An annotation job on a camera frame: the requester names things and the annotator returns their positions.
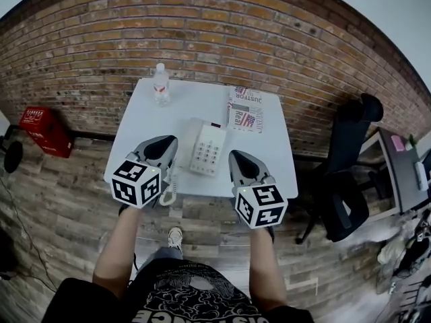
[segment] shoe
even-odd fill
[[[183,233],[179,227],[173,227],[170,229],[168,234],[168,246],[169,248],[178,248],[183,253],[181,248],[181,242],[183,241]]]

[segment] jeans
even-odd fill
[[[137,271],[138,273],[144,269],[152,260],[157,260],[158,258],[176,258],[177,260],[183,259],[183,254],[178,248],[168,248],[166,246],[161,247],[159,250],[154,252],[147,258],[141,268]]]

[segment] pink sticky note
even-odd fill
[[[405,151],[403,141],[401,140],[401,137],[399,137],[399,135],[392,135],[391,139],[392,139],[393,145],[395,146],[395,149],[398,152]]]

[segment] bottle cap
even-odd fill
[[[157,72],[163,72],[164,71],[164,63],[158,63],[156,66]]]

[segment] telephone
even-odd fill
[[[184,133],[178,138],[178,151],[165,179],[170,185],[160,197],[162,206],[175,201],[176,179],[180,171],[188,170],[213,177],[217,175],[226,133],[227,130],[220,124],[200,118],[193,117],[186,122]]]

